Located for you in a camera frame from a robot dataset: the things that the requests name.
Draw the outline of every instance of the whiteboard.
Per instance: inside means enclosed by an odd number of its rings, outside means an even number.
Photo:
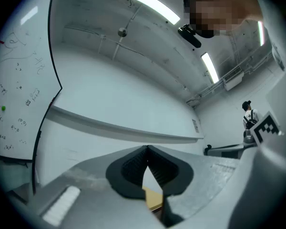
[[[44,116],[61,90],[48,37],[50,3],[23,0],[0,33],[0,156],[33,159]]]

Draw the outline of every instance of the wall-mounted unit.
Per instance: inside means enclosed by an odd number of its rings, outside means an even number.
[[[240,66],[231,70],[223,77],[225,89],[229,91],[236,85],[240,84],[243,80],[244,74],[245,73]]]

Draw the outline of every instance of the yellow object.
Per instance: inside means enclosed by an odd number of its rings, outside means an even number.
[[[162,206],[162,201],[163,201],[162,194],[156,193],[145,186],[143,186],[142,189],[145,190],[146,203],[147,203],[147,207],[150,210],[154,210]]]

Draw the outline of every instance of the ceiling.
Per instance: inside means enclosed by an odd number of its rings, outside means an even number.
[[[118,30],[129,23],[128,35],[114,60],[153,79],[184,101],[212,85],[201,60],[203,53],[209,53],[220,78],[260,47],[257,22],[245,21],[233,32],[211,39],[197,36],[202,46],[193,51],[194,47],[177,32],[189,21],[183,0],[159,1],[181,18],[177,24],[167,23],[162,15],[135,0],[53,0],[53,27],[57,33],[51,35],[51,40],[112,59],[120,39]]]

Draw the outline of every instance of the fluorescent light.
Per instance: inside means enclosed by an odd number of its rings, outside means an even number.
[[[258,22],[258,30],[259,30],[259,41],[261,42],[261,46],[263,46],[265,43],[264,25],[261,21]]]
[[[29,20],[30,18],[32,18],[35,14],[37,14],[38,12],[38,7],[35,6],[34,8],[32,8],[30,10],[30,12],[28,12],[21,20],[20,20],[20,25],[23,25],[27,20]]]
[[[212,77],[213,83],[218,82],[219,79],[218,79],[216,70],[215,70],[215,68],[214,68],[214,65],[213,65],[213,63],[212,63],[212,60],[211,60],[209,54],[206,52],[206,53],[204,53],[203,55],[201,55],[201,58],[202,58],[202,60],[204,61],[206,67],[207,67],[208,70],[209,70],[209,73],[210,73],[210,75],[211,75],[211,77]]]
[[[173,11],[171,11],[168,7],[166,7],[163,3],[159,2],[158,0],[138,0],[138,1],[156,10],[159,14],[163,15],[173,25],[175,25],[180,20],[180,18]]]

